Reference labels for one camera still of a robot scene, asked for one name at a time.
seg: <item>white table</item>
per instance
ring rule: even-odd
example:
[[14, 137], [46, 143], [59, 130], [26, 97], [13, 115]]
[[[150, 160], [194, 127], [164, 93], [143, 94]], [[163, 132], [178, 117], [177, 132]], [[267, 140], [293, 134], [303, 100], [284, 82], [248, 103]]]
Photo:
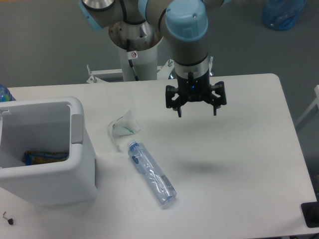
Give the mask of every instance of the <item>white table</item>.
[[[17, 100], [75, 96], [98, 160], [95, 201], [36, 207], [0, 189], [0, 221], [8, 239], [247, 239], [319, 232], [307, 228], [300, 204], [316, 200], [279, 79], [272, 74], [224, 81], [228, 104], [213, 116], [187, 103], [182, 118], [165, 108], [176, 81], [24, 87]], [[177, 191], [162, 209], [107, 125], [131, 109], [136, 135]]]

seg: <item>bottle cap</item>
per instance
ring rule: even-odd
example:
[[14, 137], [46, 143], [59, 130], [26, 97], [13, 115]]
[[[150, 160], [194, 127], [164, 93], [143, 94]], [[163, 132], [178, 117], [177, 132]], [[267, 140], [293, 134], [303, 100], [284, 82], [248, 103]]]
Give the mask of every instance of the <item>bottle cap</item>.
[[133, 144], [137, 143], [135, 139], [128, 142], [128, 147], [130, 148]]

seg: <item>blue bottle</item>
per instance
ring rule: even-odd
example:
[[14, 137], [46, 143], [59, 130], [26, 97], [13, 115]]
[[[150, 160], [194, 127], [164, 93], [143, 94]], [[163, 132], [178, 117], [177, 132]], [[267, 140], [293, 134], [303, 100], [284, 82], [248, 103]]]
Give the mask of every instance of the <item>blue bottle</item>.
[[0, 102], [15, 101], [7, 87], [0, 84]]
[[142, 143], [131, 141], [128, 147], [130, 158], [134, 161], [137, 170], [144, 175], [159, 203], [165, 205], [172, 201], [177, 192], [145, 146]]
[[300, 17], [306, 1], [268, 0], [262, 12], [262, 21], [274, 30], [290, 29]]

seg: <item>small screw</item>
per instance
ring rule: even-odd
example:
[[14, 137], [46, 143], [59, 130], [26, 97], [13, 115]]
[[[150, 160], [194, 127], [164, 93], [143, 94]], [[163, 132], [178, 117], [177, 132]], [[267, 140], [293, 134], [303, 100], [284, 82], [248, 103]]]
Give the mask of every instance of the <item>small screw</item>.
[[14, 225], [13, 219], [12, 219], [12, 218], [10, 218], [10, 219], [6, 218], [6, 217], [4, 216], [5, 214], [6, 214], [6, 212], [4, 212], [4, 214], [2, 215], [2, 217], [3, 217], [4, 219], [6, 219], [11, 226], [13, 226], [13, 225]]
[[172, 59], [169, 59], [169, 60], [168, 60], [168, 66], [171, 67], [172, 64], [173, 64], [173, 60], [172, 60]]
[[88, 69], [88, 74], [89, 74], [89, 76], [92, 76], [92, 77], [93, 77], [93, 82], [94, 82], [94, 83], [97, 83], [98, 81], [97, 81], [97, 79], [95, 78], [95, 75], [92, 74], [91, 69], [90, 69], [90, 66], [89, 66], [89, 65], [86, 65], [86, 68]]
[[214, 57], [211, 56], [211, 57], [209, 58], [209, 64], [213, 64], [213, 60], [214, 60]]

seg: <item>white bin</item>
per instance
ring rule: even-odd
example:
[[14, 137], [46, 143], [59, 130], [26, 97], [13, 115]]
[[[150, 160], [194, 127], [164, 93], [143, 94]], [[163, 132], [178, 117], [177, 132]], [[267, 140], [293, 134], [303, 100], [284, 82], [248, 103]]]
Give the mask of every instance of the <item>white bin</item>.
[[[35, 205], [93, 199], [95, 152], [74, 97], [0, 103], [0, 186]], [[67, 160], [25, 166], [24, 152], [69, 152]]]

